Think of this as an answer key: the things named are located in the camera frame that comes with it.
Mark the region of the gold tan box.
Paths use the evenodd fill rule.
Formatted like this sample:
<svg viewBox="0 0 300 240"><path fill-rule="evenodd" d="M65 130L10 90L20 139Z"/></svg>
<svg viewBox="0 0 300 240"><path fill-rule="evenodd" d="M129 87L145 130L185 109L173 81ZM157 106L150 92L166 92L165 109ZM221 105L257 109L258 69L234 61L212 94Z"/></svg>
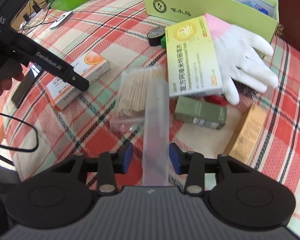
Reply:
<svg viewBox="0 0 300 240"><path fill-rule="evenodd" d="M267 113L256 104L243 112L224 154L247 164L262 131Z"/></svg>

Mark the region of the bag of cotton swabs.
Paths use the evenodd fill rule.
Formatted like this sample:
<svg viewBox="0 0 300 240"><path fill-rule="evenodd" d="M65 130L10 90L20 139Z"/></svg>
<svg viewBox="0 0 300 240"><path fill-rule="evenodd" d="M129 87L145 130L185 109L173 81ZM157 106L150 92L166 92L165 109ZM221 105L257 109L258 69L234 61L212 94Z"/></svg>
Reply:
<svg viewBox="0 0 300 240"><path fill-rule="evenodd" d="M122 72L110 118L113 132L131 132L144 123L147 87L151 79L166 79L165 67L148 66Z"/></svg>

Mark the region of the yellow white medicine box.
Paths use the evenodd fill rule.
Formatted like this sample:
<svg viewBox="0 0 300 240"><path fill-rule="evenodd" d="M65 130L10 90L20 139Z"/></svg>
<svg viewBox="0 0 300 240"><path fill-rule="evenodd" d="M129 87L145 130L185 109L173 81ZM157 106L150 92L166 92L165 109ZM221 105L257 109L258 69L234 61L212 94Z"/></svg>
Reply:
<svg viewBox="0 0 300 240"><path fill-rule="evenodd" d="M165 28L169 95L209 96L224 92L204 16Z"/></svg>

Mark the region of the black tape roll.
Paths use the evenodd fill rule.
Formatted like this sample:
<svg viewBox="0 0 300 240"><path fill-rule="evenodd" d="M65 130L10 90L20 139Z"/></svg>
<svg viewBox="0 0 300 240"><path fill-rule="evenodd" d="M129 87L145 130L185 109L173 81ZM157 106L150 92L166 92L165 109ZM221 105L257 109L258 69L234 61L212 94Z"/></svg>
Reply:
<svg viewBox="0 0 300 240"><path fill-rule="evenodd" d="M161 45L161 39L163 37L165 37L165 26L157 26L151 29L147 34L149 45L153 47Z"/></svg>

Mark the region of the red tape roll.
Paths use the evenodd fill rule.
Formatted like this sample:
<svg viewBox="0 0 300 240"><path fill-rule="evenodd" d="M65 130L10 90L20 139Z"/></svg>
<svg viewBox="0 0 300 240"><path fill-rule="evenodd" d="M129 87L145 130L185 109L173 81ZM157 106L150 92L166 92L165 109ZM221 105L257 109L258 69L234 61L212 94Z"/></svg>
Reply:
<svg viewBox="0 0 300 240"><path fill-rule="evenodd" d="M206 102L209 103L214 103L217 105L221 105L221 106L227 106L228 105L228 101L226 100L226 98L222 95L210 95L210 96L205 96L204 100Z"/></svg>

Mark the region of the white orange medicine box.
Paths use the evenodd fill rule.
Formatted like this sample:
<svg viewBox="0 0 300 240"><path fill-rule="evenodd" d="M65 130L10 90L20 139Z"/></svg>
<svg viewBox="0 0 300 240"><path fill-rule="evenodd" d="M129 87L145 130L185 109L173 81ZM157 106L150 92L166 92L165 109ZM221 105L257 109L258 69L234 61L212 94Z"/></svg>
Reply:
<svg viewBox="0 0 300 240"><path fill-rule="evenodd" d="M110 70L109 62L93 50L82 54L71 65L75 72L70 76L74 84L71 85L55 77L46 86L46 92L53 107L59 111L64 110L79 94Z"/></svg>

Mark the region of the green flat box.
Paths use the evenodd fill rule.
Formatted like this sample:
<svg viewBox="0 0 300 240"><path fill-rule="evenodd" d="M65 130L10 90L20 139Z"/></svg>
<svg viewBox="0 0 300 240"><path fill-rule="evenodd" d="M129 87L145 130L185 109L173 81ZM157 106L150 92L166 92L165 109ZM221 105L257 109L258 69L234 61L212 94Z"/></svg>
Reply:
<svg viewBox="0 0 300 240"><path fill-rule="evenodd" d="M162 48L166 49L166 37L165 36L163 36L161 39L161 46L162 46Z"/></svg>

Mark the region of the black smartphone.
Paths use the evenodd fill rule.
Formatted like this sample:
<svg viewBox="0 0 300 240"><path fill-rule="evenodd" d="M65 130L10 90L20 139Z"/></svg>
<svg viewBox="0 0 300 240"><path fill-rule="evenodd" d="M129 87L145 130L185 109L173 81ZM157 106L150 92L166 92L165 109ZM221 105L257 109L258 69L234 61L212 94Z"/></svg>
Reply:
<svg viewBox="0 0 300 240"><path fill-rule="evenodd" d="M12 95L11 101L16 108L19 108L26 98L27 94L30 92L33 85L42 75L43 70L37 64L31 65L29 72L25 75L25 79L21 81L15 93Z"/></svg>

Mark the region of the lime green storage box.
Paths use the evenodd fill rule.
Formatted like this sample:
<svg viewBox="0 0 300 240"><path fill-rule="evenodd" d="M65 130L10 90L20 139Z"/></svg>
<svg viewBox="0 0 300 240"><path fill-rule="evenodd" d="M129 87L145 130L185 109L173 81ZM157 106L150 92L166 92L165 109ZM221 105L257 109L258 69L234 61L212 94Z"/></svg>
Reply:
<svg viewBox="0 0 300 240"><path fill-rule="evenodd" d="M205 13L240 26L271 42L279 25L277 0L143 0L147 14L181 22ZM251 1L268 10L268 15L242 2Z"/></svg>

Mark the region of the steel wool scrubber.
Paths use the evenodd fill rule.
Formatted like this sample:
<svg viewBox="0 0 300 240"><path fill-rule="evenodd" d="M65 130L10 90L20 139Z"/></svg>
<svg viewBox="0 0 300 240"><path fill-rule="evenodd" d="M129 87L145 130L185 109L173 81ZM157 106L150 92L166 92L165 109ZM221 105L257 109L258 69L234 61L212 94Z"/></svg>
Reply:
<svg viewBox="0 0 300 240"><path fill-rule="evenodd" d="M248 87L247 85L240 83L236 80L234 80L233 82L238 90L240 99L246 97L246 98L255 100L256 98L259 97L259 93L256 90L254 90L254 89Z"/></svg>

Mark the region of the plaid bed sheet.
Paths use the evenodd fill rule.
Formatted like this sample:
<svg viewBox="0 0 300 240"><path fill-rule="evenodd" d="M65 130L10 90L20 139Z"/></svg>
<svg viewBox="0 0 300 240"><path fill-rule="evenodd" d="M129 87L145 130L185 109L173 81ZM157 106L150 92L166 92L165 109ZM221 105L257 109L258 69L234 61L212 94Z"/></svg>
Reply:
<svg viewBox="0 0 300 240"><path fill-rule="evenodd" d="M12 152L21 180L33 176L75 153L96 157L115 151L125 142L134 144L134 156L119 185L141 183L143 130L116 133L110 129L115 99L123 71L151 65L164 66L166 52L148 43L148 32L166 20L146 14L142 0L89 1L77 8L58 29L37 25L29 37L73 64L85 77L97 75L89 89L64 109L55 107L46 86L50 74L43 74L19 108L12 92L4 94L2 110L15 116L4 120L9 145L38 146L34 153ZM262 96L242 95L236 107L228 108L221 130L170 121L170 140L183 150L213 158L229 142L240 115L255 103L266 112L264 126L249 165L288 187L296 197L289 227L300 235L300 52L282 39L272 41L273 57L265 63L280 80L275 90Z"/></svg>

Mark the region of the white wireless charger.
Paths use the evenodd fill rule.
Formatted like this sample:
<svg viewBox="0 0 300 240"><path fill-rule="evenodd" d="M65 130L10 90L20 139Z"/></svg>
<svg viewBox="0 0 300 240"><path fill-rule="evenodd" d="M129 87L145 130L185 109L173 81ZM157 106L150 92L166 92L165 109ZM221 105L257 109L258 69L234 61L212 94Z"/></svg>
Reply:
<svg viewBox="0 0 300 240"><path fill-rule="evenodd" d="M50 25L50 29L53 30L61 27L72 15L73 11L65 12Z"/></svg>

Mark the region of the blue tissue pack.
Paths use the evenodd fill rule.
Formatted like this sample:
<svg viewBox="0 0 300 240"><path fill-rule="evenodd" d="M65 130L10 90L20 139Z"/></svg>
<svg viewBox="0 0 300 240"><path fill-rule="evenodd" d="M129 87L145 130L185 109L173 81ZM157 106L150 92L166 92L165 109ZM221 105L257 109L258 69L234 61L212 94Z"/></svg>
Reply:
<svg viewBox="0 0 300 240"><path fill-rule="evenodd" d="M254 8L254 9L256 9L256 10L258 10L258 11L260 11L260 12L266 14L266 15L268 15L268 10L264 9L264 7L261 7L261 6L259 6L258 4L254 3L254 2L245 1L245 2L242 2L242 4L245 4L245 5L247 5L247 6L251 7L251 8Z"/></svg>

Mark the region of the olive green small box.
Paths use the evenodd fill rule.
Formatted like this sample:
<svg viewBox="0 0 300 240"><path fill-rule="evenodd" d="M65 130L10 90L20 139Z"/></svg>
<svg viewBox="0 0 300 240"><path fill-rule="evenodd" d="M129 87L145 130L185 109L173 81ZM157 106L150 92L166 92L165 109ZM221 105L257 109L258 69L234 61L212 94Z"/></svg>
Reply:
<svg viewBox="0 0 300 240"><path fill-rule="evenodd" d="M174 111L175 120L219 130L226 125L227 108L204 100L180 96Z"/></svg>

